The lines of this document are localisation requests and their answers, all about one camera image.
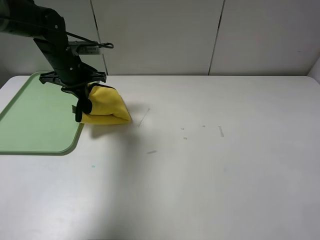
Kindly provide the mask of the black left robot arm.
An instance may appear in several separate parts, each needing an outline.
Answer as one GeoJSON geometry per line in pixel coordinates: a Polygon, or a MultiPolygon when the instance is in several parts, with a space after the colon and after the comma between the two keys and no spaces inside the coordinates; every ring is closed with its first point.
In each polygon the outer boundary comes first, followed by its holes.
{"type": "Polygon", "coordinates": [[[83,47],[114,48],[112,43],[99,43],[66,31],[65,20],[55,10],[38,6],[32,0],[2,0],[0,2],[0,31],[32,38],[52,67],[42,73],[42,84],[61,87],[64,93],[77,99],[75,120],[78,123],[99,124],[91,112],[88,85],[106,81],[106,74],[82,62],[79,49],[83,47]]]}

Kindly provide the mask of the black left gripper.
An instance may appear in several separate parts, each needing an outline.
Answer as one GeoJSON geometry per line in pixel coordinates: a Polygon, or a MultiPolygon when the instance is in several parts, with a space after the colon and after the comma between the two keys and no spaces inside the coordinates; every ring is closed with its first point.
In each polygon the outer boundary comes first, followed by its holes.
{"type": "Polygon", "coordinates": [[[105,83],[106,79],[105,72],[98,71],[86,63],[79,63],[76,67],[41,73],[39,77],[42,84],[50,83],[61,86],[64,90],[76,91],[78,101],[74,114],[75,121],[78,123],[81,122],[83,114],[89,114],[92,110],[88,84],[96,81],[105,83]]]}

